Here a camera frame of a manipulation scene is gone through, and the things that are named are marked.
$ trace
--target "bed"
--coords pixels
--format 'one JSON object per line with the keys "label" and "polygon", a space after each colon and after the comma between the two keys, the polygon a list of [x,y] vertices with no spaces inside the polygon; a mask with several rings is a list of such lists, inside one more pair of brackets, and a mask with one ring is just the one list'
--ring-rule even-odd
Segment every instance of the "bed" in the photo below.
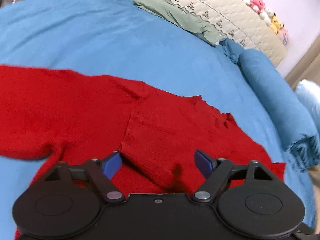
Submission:
{"label": "bed", "polygon": [[[179,96],[202,95],[231,112],[273,162],[288,162],[275,125],[221,46],[137,8],[133,0],[26,0],[0,11],[0,64],[72,69],[141,80]],[[0,157],[0,239],[13,239],[11,207],[44,160]],[[315,201],[307,172],[286,166],[285,183],[314,227]]]}

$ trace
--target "circular cover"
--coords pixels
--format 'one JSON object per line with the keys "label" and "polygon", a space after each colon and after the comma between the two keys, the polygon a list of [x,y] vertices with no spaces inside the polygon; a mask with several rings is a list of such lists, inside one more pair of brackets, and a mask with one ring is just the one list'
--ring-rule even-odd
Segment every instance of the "circular cover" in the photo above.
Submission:
{"label": "circular cover", "polygon": [[244,235],[275,239],[294,232],[305,210],[286,185],[255,180],[224,192],[218,201],[218,212],[228,225]]}
{"label": "circular cover", "polygon": [[61,181],[30,188],[13,205],[21,233],[40,239],[76,234],[98,215],[99,200],[87,189]]}

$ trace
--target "light blue pillow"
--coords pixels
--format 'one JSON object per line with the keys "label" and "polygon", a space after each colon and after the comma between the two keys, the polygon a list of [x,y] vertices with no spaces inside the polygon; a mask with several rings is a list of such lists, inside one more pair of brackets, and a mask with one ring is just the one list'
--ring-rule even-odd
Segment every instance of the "light blue pillow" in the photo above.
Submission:
{"label": "light blue pillow", "polygon": [[320,131],[320,87],[313,81],[304,79],[298,83],[295,94],[310,112]]}
{"label": "light blue pillow", "polygon": [[271,61],[262,52],[248,49],[240,54],[238,65],[270,115],[284,151],[293,156],[288,156],[288,162],[300,171],[319,164],[317,127],[309,111],[300,103]]}

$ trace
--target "curtain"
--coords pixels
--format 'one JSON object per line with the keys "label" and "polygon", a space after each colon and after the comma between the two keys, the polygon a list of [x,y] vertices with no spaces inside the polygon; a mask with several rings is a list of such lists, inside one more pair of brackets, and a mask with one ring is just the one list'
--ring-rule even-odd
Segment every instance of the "curtain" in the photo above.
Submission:
{"label": "curtain", "polygon": [[320,85],[320,35],[285,78],[293,90],[303,79],[312,80]]}

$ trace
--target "quilted fabric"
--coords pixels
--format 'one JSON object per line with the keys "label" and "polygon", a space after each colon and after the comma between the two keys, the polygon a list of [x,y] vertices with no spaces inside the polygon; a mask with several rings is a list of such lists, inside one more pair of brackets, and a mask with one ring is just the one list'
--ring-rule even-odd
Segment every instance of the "quilted fabric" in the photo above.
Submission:
{"label": "quilted fabric", "polygon": [[241,0],[171,0],[205,21],[246,49],[266,54],[275,66],[286,48],[265,22]]}

